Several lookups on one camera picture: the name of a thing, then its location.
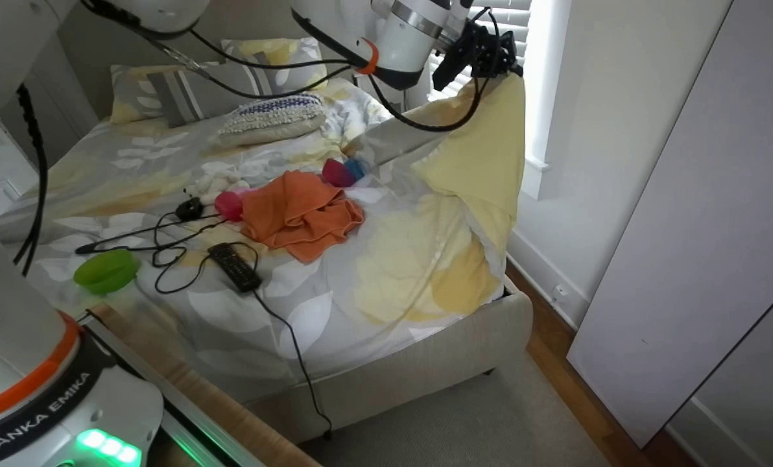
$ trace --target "green lid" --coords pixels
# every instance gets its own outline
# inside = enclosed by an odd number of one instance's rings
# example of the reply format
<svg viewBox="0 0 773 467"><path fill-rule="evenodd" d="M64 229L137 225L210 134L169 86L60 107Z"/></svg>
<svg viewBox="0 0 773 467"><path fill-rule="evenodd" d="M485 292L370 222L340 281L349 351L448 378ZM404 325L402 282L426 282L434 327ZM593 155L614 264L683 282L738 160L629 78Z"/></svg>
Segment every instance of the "green lid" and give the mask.
<svg viewBox="0 0 773 467"><path fill-rule="evenodd" d="M72 281L89 292L107 295L131 282L137 268L140 259L131 257L126 248L112 248L86 259L74 270Z"/></svg>

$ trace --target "white robot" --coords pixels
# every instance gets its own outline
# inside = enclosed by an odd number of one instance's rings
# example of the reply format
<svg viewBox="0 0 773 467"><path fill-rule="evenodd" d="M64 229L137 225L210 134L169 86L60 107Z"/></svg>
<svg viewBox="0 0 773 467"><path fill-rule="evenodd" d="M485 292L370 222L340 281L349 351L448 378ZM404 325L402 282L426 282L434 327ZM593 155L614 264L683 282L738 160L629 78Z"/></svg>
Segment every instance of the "white robot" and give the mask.
<svg viewBox="0 0 773 467"><path fill-rule="evenodd" d="M148 38L179 35L208 0L81 0ZM472 0L293 0L310 35L393 89L418 82L434 50L445 52L436 89L488 41L467 19ZM25 78L74 0L0 0L0 107ZM143 465L160 423L160 393L121 370L77 322L52 312L0 247L0 465Z"/></svg>

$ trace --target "pink object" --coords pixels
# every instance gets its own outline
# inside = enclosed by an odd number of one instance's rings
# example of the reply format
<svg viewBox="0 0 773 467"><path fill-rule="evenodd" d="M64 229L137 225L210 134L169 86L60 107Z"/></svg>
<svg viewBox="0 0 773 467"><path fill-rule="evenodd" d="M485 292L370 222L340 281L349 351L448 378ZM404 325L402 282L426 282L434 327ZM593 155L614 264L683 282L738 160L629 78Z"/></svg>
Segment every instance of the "pink object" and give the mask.
<svg viewBox="0 0 773 467"><path fill-rule="evenodd" d="M239 222L242 220L242 196L244 192L221 192L212 199L216 213L221 213L226 220Z"/></svg>
<svg viewBox="0 0 773 467"><path fill-rule="evenodd" d="M354 177L334 157L328 157L323 163L323 170L319 174L319 179L331 186L353 186L354 185Z"/></svg>

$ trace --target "green light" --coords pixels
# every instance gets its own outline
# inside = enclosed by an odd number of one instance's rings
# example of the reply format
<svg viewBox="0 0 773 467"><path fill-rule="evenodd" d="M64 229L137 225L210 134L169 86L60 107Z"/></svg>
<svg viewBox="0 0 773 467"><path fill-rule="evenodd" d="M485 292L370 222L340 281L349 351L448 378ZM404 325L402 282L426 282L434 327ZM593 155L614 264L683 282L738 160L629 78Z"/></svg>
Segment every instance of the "green light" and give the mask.
<svg viewBox="0 0 773 467"><path fill-rule="evenodd" d="M114 453L118 453L121 448L124 448L124 443L116 440L116 439L107 439L104 445L100 445L100 451L104 451L107 457L114 457Z"/></svg>
<svg viewBox="0 0 773 467"><path fill-rule="evenodd" d="M137 465L140 460L140 451L134 445L124 445L118 453L116 453L118 461L124 465Z"/></svg>
<svg viewBox="0 0 773 467"><path fill-rule="evenodd" d="M82 445L89 445L89 448L95 448L95 445L100 445L107 440L107 434L100 434L100 430L82 430L81 435L77 435L77 443L82 443Z"/></svg>
<svg viewBox="0 0 773 467"><path fill-rule="evenodd" d="M126 443L100 427L89 427L74 439L82 448L89 448L86 453L94 457L104 457L104 465L143 465L143 448L137 448L134 443Z"/></svg>

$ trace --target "black cable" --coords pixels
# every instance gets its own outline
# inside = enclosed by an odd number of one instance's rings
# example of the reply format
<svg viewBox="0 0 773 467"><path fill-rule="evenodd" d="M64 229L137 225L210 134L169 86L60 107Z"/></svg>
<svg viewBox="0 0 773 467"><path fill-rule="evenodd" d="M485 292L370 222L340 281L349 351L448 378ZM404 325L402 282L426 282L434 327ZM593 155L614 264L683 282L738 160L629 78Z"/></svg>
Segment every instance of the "black cable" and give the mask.
<svg viewBox="0 0 773 467"><path fill-rule="evenodd" d="M494 35L494 41L497 41L497 38L500 38L500 35L497 35L497 20L494 20L494 16L492 16L491 7L483 7L483 9L472 19L472 24L475 24L479 16L485 16L485 13L488 13L491 20L492 20L492 35ZM422 122L414 122L414 118L404 116L398 109L393 109L393 107L386 102L386 95L384 95L384 90L380 90L380 86L376 82L373 76L369 76L369 82L370 82L370 89L376 90L379 102L386 107L386 111L388 111L397 122L402 122L402 124L408 124L408 128L414 128L414 130L422 130L422 131L452 131L452 130L463 128L463 124L472 118L472 115L476 111L476 107L479 107L479 102L483 102L483 95L485 95L485 89L488 89L491 78L485 78L483 86L479 86L476 81L472 81L472 86L475 86L475 90L472 90L472 104L469 104L467 115L463 115L461 118L452 122L452 124L422 124Z"/></svg>
<svg viewBox="0 0 773 467"><path fill-rule="evenodd" d="M336 69L326 73L323 78L319 78L319 81L314 81L314 82L309 82L309 86L303 86L303 89L293 89L293 90L284 90L284 94L244 94L244 90L239 90L239 89L223 82L223 81L212 78L212 76L205 73L203 68L191 68L191 69L195 69L196 76L203 76L205 81L210 81L210 82L216 82L216 86L221 86L221 89L226 89L226 90L230 90L230 94L236 94L236 95L244 95L244 99L284 99L284 95L306 94L306 90L310 90L310 89L326 82L326 81L331 81L334 76L349 69L349 68L353 68L353 65L336 68Z"/></svg>
<svg viewBox="0 0 773 467"><path fill-rule="evenodd" d="M310 397L310 406L314 406L314 412L326 423L326 439L334 434L334 426L331 426L331 418L319 406L319 400L315 400L315 392L314 392L314 382L310 382L310 375L309 375L309 368L306 368L306 361L303 361L303 351L300 351L300 343L297 343L297 335L296 335L296 329L293 329L293 325L287 322L287 318L283 318L279 314L275 314L264 301L262 301L262 295L255 291L251 292L256 301L258 301L258 307L273 316L273 318L278 318L284 329L287 329L287 335L291 335L291 343L293 343L293 351L296 351L296 356L297 356L297 365L300 365L300 373L303 373L303 378L306 378L306 387L309 387L309 397Z"/></svg>
<svg viewBox="0 0 773 467"><path fill-rule="evenodd" d="M226 50L221 50L218 43L212 43L210 38L205 38L196 29L190 29L190 33L203 41L208 50L212 50L218 57L227 60L227 63L239 63L245 68L258 68L258 69L291 69L291 68L315 68L315 65L347 65L347 60L306 60L306 63L283 63L283 65L270 65L270 63L249 63L242 57L227 54Z"/></svg>
<svg viewBox="0 0 773 467"><path fill-rule="evenodd" d="M157 41L157 38L151 38L151 35L143 35L143 38L144 38L148 43L152 43L155 50L160 50L162 54L169 54L172 60L177 60L179 65L183 65L186 69L191 69L191 73L203 76L205 81L210 81L210 82L216 82L216 86L221 86L221 89L226 89L227 94L236 94L236 95L244 95L244 99L284 99L284 95L306 94L306 90L310 90L310 89L326 82L328 78L334 78L334 76L340 76L340 73L344 73L344 69L353 68L353 65L336 68L336 69L326 73L323 78L319 78L319 81L314 81L314 82L309 82L309 86L284 90L284 94L245 94L245 90L239 90L239 89L223 82L223 81L212 78L210 73L205 73L205 68L203 68L196 60L186 57L182 50L173 50L173 47L169 47L169 43L162 43L162 41Z"/></svg>
<svg viewBox="0 0 773 467"><path fill-rule="evenodd" d="M82 4L86 9L90 9L94 16L109 19L109 20L114 20L114 24L118 24L118 25L124 25L124 29L140 33L140 35L148 35L148 38L160 38L160 41L162 41L162 38L179 38L179 35L183 35L186 32L195 29L195 24L190 24L186 29L162 33L162 32L144 29L143 20L140 20L137 16L131 16L131 13L124 9L124 7L112 4L112 3L107 3L107 0L81 0L81 4Z"/></svg>
<svg viewBox="0 0 773 467"><path fill-rule="evenodd" d="M25 86L18 89L18 104L22 109L22 122L25 122L25 130L29 130L34 152L39 157L39 199L35 199L34 220L31 220L31 229L29 229L29 234L25 234L18 255L12 257L12 264L18 264L22 259L22 255L25 255L20 272L29 274L31 261L34 261L34 252L35 252L39 238L42 238L42 225L44 225L50 160L46 160L46 150L44 150L44 134L42 134L39 118L34 115L31 94L29 94Z"/></svg>
<svg viewBox="0 0 773 467"><path fill-rule="evenodd" d="M109 235L109 238L98 238L98 240L94 240L94 244L82 244L82 247L74 248L74 255L82 257L82 255L109 252L109 248L98 248L98 247L100 247L100 244L118 240L118 238L126 238L126 235L137 235L137 234L160 230L160 229L169 229L169 225L182 225L182 222L186 222L186 220L182 220L182 218L173 220L173 222L162 222L169 214L173 214L173 213L160 214L155 225L137 229L137 230L124 230L124 234L116 234L116 235ZM221 225L221 222L223 222L223 220L205 222L199 230L195 230L195 234L190 234L190 235L183 235L183 238L177 238L177 240L172 240L172 244L162 244L162 247L177 247L177 244L183 244L183 240L190 240L190 238L196 238L203 230L216 229L216 225ZM112 247L112 248L152 252L152 248L157 248L157 247Z"/></svg>
<svg viewBox="0 0 773 467"><path fill-rule="evenodd" d="M452 131L452 130L463 128L463 124L472 118L472 115L479 109L479 102L483 102L483 94L485 94L485 86L488 86L488 81L483 82L483 89L479 89L476 81L472 81L472 86L475 86L472 104L469 104L469 109L467 109L467 115L463 115L461 118L456 118L456 122L452 122L452 124L422 124L422 122L414 122L414 118L404 116L398 109L393 109L393 107L388 104L388 99L384 95L380 86L376 82L376 78L369 76L369 82L370 82L370 89L376 90L379 102L386 107L386 111L388 111L397 122L402 122L402 124L408 124L408 128L414 128L414 130L422 130L422 131Z"/></svg>
<svg viewBox="0 0 773 467"><path fill-rule="evenodd" d="M190 234L190 235L183 235L183 238L160 244L157 230L165 229L162 220L165 220L169 214L173 214L173 213L162 213L162 214L155 220L155 225L152 225L152 255L151 255L151 268L157 270L155 282L152 282L152 291L160 292L160 295L172 295L172 292L182 292L182 291L191 288L191 284L199 281L205 261L210 259L210 255L205 255L203 261L196 264L196 272L195 272L186 282L182 282L182 284L177 284L177 288L160 288L160 281L162 281L162 277L173 270L173 264L179 264L179 261L183 259L183 255L186 255L186 247L182 247L182 244L190 240L190 238L195 238L195 235L199 235L199 234L208 230L208 229L216 229L216 225L226 222L226 220L208 222L208 225L196 229L195 234ZM169 261L160 261L160 255L165 255L165 252L177 252L177 257L172 257Z"/></svg>

